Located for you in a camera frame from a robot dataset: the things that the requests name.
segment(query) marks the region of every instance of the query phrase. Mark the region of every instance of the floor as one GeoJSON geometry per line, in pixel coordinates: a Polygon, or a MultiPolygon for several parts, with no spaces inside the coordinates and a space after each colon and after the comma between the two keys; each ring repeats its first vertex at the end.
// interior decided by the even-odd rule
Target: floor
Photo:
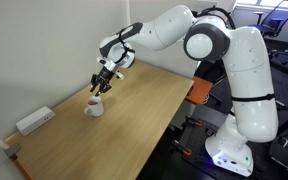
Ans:
{"type": "MultiPolygon", "coordinates": [[[[267,47],[270,49],[276,49],[277,51],[288,49],[288,44],[285,43],[274,41],[266,41],[266,43],[267,47]]],[[[271,73],[276,99],[285,104],[287,108],[286,110],[278,111],[279,123],[281,125],[288,120],[288,74],[274,67],[271,68],[271,73]]],[[[216,101],[213,98],[210,98],[206,106],[227,114],[232,106],[230,88],[227,79],[225,78],[218,85],[216,85],[212,89],[211,93],[220,97],[222,104],[221,106],[216,106],[216,101]]],[[[137,178],[138,180],[163,179],[163,172],[166,165],[172,154],[176,153],[176,150],[172,147],[171,142],[173,139],[179,139],[181,137],[181,133],[182,131],[178,129],[167,129],[165,131],[160,142],[151,154],[151,157],[148,159],[147,163],[139,174],[137,178]]],[[[288,129],[282,133],[282,136],[288,138],[288,129]]]]}

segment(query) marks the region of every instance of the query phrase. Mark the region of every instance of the power adapter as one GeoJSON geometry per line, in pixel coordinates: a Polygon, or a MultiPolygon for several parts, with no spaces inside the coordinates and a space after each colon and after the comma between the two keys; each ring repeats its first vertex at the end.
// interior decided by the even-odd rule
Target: power adapter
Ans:
{"type": "Polygon", "coordinates": [[[33,132],[38,127],[42,126],[44,123],[49,121],[55,116],[55,113],[44,106],[41,109],[35,111],[24,119],[16,123],[17,129],[21,132],[23,136],[28,135],[33,132]]]}

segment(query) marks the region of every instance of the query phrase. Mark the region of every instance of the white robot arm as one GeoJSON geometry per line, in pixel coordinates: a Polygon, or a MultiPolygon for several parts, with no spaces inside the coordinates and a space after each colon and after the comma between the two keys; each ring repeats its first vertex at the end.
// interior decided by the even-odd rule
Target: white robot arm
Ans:
{"type": "Polygon", "coordinates": [[[208,12],[209,8],[193,16],[186,6],[177,6],[154,21],[135,23],[119,33],[105,38],[100,44],[103,65],[91,80],[96,95],[107,92],[109,81],[118,68],[131,67],[135,51],[130,42],[151,50],[161,50],[184,40],[186,55],[197,61],[223,59],[231,87],[232,114],[218,132],[209,137],[205,147],[215,165],[232,172],[249,176],[253,159],[247,141],[269,142],[277,133],[278,120],[273,84],[266,46],[260,32],[253,27],[227,29],[220,17],[208,12]]]}

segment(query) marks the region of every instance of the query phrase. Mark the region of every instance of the wooden table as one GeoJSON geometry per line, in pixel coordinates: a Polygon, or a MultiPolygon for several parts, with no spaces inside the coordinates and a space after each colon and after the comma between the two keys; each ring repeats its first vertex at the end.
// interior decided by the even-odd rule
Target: wooden table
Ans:
{"type": "Polygon", "coordinates": [[[190,79],[136,61],[102,94],[105,112],[84,114],[93,95],[82,89],[53,109],[56,116],[23,137],[17,154],[36,180],[135,179],[193,84],[190,79]]]}

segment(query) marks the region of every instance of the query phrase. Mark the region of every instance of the white mug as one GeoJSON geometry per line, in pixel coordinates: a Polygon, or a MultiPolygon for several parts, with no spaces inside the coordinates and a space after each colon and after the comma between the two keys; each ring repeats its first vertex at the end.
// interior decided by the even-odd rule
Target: white mug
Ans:
{"type": "Polygon", "coordinates": [[[86,115],[100,116],[104,113],[104,107],[101,97],[91,96],[87,101],[87,108],[85,108],[84,113],[86,115]]]}

